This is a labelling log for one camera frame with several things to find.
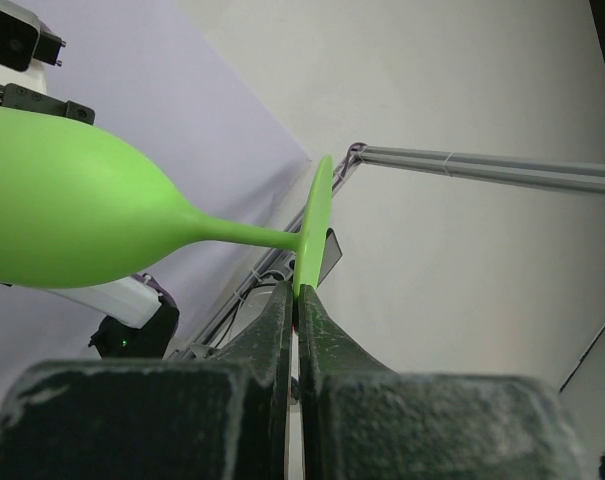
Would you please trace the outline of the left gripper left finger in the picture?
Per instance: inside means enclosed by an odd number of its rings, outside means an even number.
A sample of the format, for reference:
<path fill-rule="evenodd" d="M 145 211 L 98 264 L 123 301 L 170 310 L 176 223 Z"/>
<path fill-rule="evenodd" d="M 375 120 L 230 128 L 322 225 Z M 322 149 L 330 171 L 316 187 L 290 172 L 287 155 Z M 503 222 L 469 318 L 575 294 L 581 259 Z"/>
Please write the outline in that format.
<path fill-rule="evenodd" d="M 204 360 L 56 361 L 0 411 L 0 479 L 282 479 L 293 293 Z"/>

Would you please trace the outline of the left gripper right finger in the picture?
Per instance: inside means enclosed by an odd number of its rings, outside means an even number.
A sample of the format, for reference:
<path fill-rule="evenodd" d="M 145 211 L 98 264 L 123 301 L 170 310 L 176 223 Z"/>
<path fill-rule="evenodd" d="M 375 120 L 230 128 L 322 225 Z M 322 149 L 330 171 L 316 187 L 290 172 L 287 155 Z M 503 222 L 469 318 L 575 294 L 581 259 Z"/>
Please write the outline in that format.
<path fill-rule="evenodd" d="M 558 394 L 521 376 L 398 373 L 297 299 L 304 473 L 309 479 L 584 479 Z"/>

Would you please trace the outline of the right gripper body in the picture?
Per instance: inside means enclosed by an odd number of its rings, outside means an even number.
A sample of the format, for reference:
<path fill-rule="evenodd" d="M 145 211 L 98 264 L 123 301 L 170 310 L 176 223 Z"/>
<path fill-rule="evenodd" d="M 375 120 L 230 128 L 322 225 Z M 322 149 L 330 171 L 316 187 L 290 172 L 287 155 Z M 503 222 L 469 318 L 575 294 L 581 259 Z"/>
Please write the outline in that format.
<path fill-rule="evenodd" d="M 58 100 L 14 83 L 0 85 L 0 107 L 64 117 L 84 124 L 95 121 L 95 111 L 90 107 Z"/>

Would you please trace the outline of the green plastic wine glass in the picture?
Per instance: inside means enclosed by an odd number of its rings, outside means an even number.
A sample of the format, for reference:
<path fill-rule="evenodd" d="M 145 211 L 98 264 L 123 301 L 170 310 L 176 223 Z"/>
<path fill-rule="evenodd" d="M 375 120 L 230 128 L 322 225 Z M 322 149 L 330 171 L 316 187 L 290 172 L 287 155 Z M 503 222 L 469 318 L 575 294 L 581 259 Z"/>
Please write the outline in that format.
<path fill-rule="evenodd" d="M 150 159 L 106 131 L 0 107 L 0 283 L 89 287 L 187 245 L 221 241 L 292 251 L 294 290 L 316 287 L 332 186 L 325 157 L 296 233 L 228 221 L 193 206 Z"/>

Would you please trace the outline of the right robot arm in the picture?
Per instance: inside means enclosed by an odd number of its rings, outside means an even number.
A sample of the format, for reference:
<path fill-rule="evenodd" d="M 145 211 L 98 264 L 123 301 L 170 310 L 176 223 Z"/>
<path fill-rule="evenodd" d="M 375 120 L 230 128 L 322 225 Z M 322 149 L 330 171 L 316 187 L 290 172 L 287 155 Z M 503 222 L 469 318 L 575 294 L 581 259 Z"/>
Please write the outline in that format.
<path fill-rule="evenodd" d="M 0 84 L 0 107 L 62 117 L 92 125 L 93 109 L 73 101 L 8 83 Z M 149 274 L 135 274 L 111 283 L 54 290 L 54 295 L 104 315 L 88 345 L 102 358 L 161 358 L 178 326 L 179 310 L 172 296 Z"/>

